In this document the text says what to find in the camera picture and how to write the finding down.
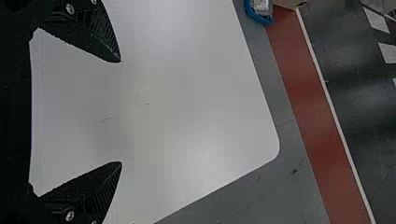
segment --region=screw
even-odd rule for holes
[[[66,11],[67,11],[67,13],[69,13],[70,15],[75,14],[74,7],[73,7],[72,5],[70,5],[70,4],[66,4]]]
[[[74,211],[70,211],[67,213],[66,217],[64,219],[66,219],[66,221],[72,221],[74,218]]]

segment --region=red floor stripe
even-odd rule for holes
[[[370,223],[297,14],[276,7],[274,18],[266,32],[330,221]]]

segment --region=white tabletop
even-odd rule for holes
[[[122,161],[106,223],[153,223],[276,157],[276,129],[231,0],[105,5],[120,64],[43,31],[32,40],[37,194]]]

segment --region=white floor line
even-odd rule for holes
[[[385,63],[396,63],[396,46],[378,43]]]
[[[364,7],[363,10],[372,28],[390,34],[387,22],[383,16],[367,9],[366,7]]]
[[[394,18],[391,17],[390,15],[385,14],[384,16],[385,16],[386,18],[390,19],[391,21],[395,21],[395,22],[396,22],[396,19],[394,19]]]
[[[372,209],[370,207],[370,204],[369,204],[369,202],[367,200],[366,194],[365,194],[365,192],[363,190],[363,186],[361,185],[361,180],[359,179],[359,175],[358,175],[358,171],[356,170],[355,163],[353,162],[352,156],[350,155],[350,151],[349,151],[349,147],[347,146],[346,138],[344,137],[343,130],[341,129],[340,122],[339,122],[339,120],[337,118],[337,114],[335,113],[335,109],[334,109],[334,106],[332,104],[332,98],[330,97],[329,91],[327,90],[325,81],[323,79],[323,75],[321,73],[321,70],[320,70],[320,67],[319,67],[319,64],[318,64],[318,58],[315,55],[314,50],[312,49],[311,41],[309,39],[308,32],[305,29],[304,21],[303,21],[303,18],[301,17],[300,10],[297,8],[296,12],[297,12],[297,17],[298,17],[298,20],[300,22],[301,28],[303,30],[304,36],[305,36],[306,44],[307,44],[307,46],[309,48],[309,51],[311,53],[312,59],[313,59],[314,64],[315,64],[315,67],[317,68],[317,72],[318,72],[318,76],[319,76],[321,85],[323,87],[324,93],[326,94],[327,102],[329,103],[330,109],[332,111],[332,117],[334,118],[334,121],[335,121],[335,124],[337,126],[338,132],[340,133],[341,140],[343,141],[343,145],[344,145],[344,149],[346,151],[347,159],[349,160],[350,167],[352,169],[353,175],[355,176],[355,180],[356,180],[356,183],[358,184],[359,191],[361,192],[361,197],[363,198],[364,205],[366,206],[366,209],[367,209],[367,212],[369,214],[369,217],[370,217],[370,220],[371,220],[372,224],[375,224],[376,222],[375,222],[375,218],[374,218],[374,215],[373,215],[373,211],[372,211]]]

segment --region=blue container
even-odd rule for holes
[[[245,0],[245,10],[249,17],[251,17],[253,20],[263,24],[273,24],[274,19],[270,16],[262,16],[260,14],[257,14],[256,11],[253,9],[253,7],[250,4],[250,0]]]

